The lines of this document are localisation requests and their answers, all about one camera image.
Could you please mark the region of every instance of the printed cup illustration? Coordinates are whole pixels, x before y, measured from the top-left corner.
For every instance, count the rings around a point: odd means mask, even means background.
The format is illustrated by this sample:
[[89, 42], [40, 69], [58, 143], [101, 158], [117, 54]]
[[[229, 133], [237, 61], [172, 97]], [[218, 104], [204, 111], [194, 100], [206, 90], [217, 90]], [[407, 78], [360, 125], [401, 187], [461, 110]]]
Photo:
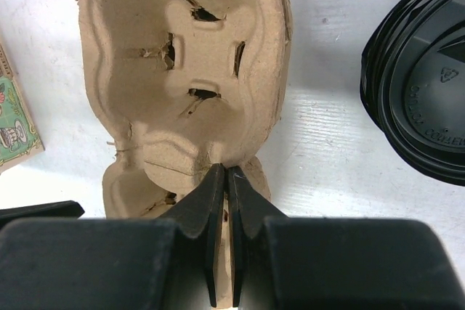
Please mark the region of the printed cup illustration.
[[15, 152], [28, 141], [28, 135], [21, 121], [16, 120], [14, 127], [0, 129], [0, 142], [3, 147]]

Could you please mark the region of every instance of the white table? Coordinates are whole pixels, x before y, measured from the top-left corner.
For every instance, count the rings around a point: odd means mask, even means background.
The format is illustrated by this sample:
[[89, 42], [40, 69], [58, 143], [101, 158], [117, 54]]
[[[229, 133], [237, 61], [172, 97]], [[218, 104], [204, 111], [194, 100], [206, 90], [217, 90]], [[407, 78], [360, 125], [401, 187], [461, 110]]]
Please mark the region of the white table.
[[[359, 101], [360, 53], [399, 0], [291, 0], [294, 45], [282, 120], [259, 153], [292, 216], [428, 223], [465, 280], [465, 188], [404, 163]], [[0, 31], [46, 152], [0, 176], [0, 208], [79, 201], [103, 217], [112, 139], [84, 91], [74, 0], [0, 0]]]

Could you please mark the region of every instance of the stack of black lids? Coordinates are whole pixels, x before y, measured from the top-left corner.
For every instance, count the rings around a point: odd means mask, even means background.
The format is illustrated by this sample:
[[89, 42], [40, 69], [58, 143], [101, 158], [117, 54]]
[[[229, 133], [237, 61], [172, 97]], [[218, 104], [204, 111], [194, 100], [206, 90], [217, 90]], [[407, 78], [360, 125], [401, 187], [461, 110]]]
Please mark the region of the stack of black lids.
[[360, 93], [405, 161], [465, 186], [465, 0], [402, 0], [363, 51]]

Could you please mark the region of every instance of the cardboard box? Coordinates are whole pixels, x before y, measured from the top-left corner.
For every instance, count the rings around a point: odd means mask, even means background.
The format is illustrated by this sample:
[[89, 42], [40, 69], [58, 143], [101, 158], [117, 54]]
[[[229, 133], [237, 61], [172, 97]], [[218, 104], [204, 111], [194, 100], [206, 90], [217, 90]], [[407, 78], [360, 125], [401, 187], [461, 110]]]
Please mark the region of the cardboard box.
[[0, 45], [0, 173], [44, 150]]

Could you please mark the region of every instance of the white surface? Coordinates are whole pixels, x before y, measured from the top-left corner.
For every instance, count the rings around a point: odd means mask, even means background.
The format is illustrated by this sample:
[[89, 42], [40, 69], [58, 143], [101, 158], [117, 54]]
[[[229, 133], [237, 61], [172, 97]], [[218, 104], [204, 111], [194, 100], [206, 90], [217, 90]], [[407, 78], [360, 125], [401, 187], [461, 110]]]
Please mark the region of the white surface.
[[[291, 0], [294, 46], [282, 121], [259, 153], [273, 201], [297, 216], [419, 219], [465, 280], [465, 189], [406, 165], [359, 102], [360, 53], [399, 0]], [[74, 199], [104, 216], [112, 139], [84, 92], [74, 0], [0, 0], [0, 31], [46, 152], [0, 176], [0, 208]]]

